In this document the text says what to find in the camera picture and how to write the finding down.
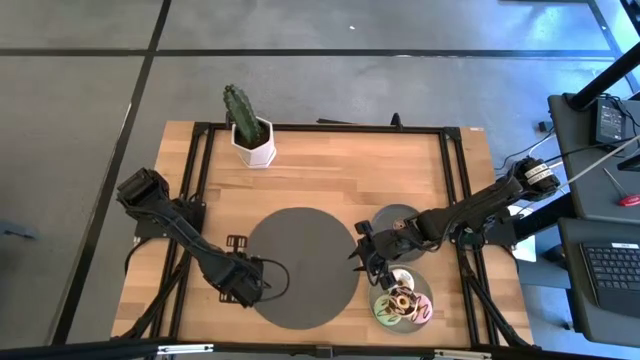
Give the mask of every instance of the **red screwdriver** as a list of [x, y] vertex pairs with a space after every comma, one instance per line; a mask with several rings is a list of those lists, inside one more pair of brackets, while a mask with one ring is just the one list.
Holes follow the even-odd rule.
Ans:
[[609, 170], [607, 170], [605, 168], [602, 168], [602, 170], [604, 170], [605, 174], [607, 174], [609, 179], [611, 179], [611, 182], [613, 182], [613, 185], [616, 187], [616, 190], [618, 190], [618, 192], [620, 192], [620, 195], [622, 195], [622, 199], [620, 199], [620, 201], [618, 202], [618, 205], [620, 205], [620, 206], [640, 205], [640, 195], [629, 195], [624, 190], [622, 185], [620, 185], [618, 180], [616, 180], [616, 178], [614, 178], [613, 175], [611, 175]]

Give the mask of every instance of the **white cable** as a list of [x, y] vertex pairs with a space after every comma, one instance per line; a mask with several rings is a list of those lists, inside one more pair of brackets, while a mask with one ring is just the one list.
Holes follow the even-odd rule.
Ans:
[[572, 182], [578, 180], [580, 177], [582, 177], [582, 175], [588, 173], [589, 171], [593, 170], [594, 167], [600, 165], [602, 162], [604, 162], [605, 160], [607, 160], [608, 158], [612, 157], [613, 155], [619, 153], [620, 151], [622, 151], [624, 148], [626, 148], [627, 146], [629, 146], [631, 143], [637, 141], [640, 139], [640, 135], [634, 137], [633, 139], [627, 141], [626, 143], [624, 143], [622, 146], [620, 146], [619, 148], [613, 150], [612, 152], [608, 153], [607, 155], [603, 156], [602, 158], [600, 158], [600, 160], [594, 162], [593, 164], [589, 165], [589, 167], [587, 167], [586, 169], [582, 170], [578, 175], [572, 177], [571, 179], [569, 179], [566, 183], [558, 186], [558, 189], [562, 189], [563, 187], [571, 184]]
[[544, 139], [544, 140], [540, 141], [539, 143], [535, 144], [535, 145], [531, 148], [531, 150], [529, 150], [529, 156], [531, 156], [531, 153], [533, 153], [533, 150], [535, 150], [538, 146], [540, 146], [540, 145], [544, 144], [544, 143], [545, 143], [547, 140], [549, 140], [549, 139], [553, 139], [554, 137], [556, 137], [556, 134], [553, 134], [553, 135], [549, 136], [548, 138], [546, 138], [546, 139]]

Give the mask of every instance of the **keyboard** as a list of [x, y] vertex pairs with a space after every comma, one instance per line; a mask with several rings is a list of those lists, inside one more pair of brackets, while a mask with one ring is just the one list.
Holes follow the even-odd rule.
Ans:
[[596, 242], [580, 248], [597, 305], [640, 317], [640, 244]]

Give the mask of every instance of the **gray circle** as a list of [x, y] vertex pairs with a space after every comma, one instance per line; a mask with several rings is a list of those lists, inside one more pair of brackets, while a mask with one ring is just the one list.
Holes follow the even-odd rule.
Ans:
[[[333, 216], [311, 208], [276, 211], [251, 233], [247, 254], [282, 263], [291, 275], [289, 290], [280, 298], [259, 302], [255, 309], [273, 324], [288, 329], [311, 329], [337, 316], [358, 286], [357, 257], [349, 230]], [[286, 277], [278, 266], [264, 264], [264, 280], [271, 285], [263, 299], [280, 293]]]
[[[393, 223], [397, 220], [406, 219], [418, 214], [418, 210], [412, 208], [409, 205], [393, 204], [385, 206], [373, 216], [373, 220], [371, 221], [373, 233], [375, 234], [383, 230], [392, 229]], [[400, 255], [400, 257], [395, 260], [394, 263], [411, 262], [419, 259], [422, 255], [424, 255], [424, 253], [425, 252], [422, 250], [413, 249], [406, 254]]]
[[[417, 293], [424, 294], [429, 299], [429, 301], [431, 301], [432, 308], [435, 308], [436, 305], [433, 302], [433, 293], [431, 292], [431, 287], [429, 286], [429, 283], [427, 283], [427, 281], [422, 277], [422, 275], [420, 275], [420, 273], [404, 265], [389, 266], [389, 271], [393, 271], [394, 269], [403, 269], [408, 271], [409, 274], [411, 274], [411, 276], [413, 277], [413, 281], [415, 283], [413, 290]], [[380, 286], [369, 287], [369, 308], [371, 309], [371, 314], [374, 317], [375, 317], [375, 314], [373, 309], [374, 309], [376, 300], [378, 300], [380, 296], [385, 295], [387, 293], [388, 291], [382, 290], [382, 287]], [[416, 332], [422, 329], [422, 327], [427, 325], [428, 323], [429, 321], [422, 324], [414, 324], [413, 322], [411, 322], [411, 320], [407, 318], [402, 318], [400, 322], [398, 322], [397, 324], [391, 325], [391, 326], [385, 326], [385, 328], [399, 334], [410, 334], [412, 332]]]

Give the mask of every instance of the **cactus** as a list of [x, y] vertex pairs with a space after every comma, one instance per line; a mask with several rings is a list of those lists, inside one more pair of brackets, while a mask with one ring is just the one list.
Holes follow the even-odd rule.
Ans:
[[258, 141], [262, 134], [262, 127], [253, 114], [251, 103], [244, 91], [233, 84], [225, 86], [224, 104], [247, 144], [250, 144], [252, 148], [259, 146]]

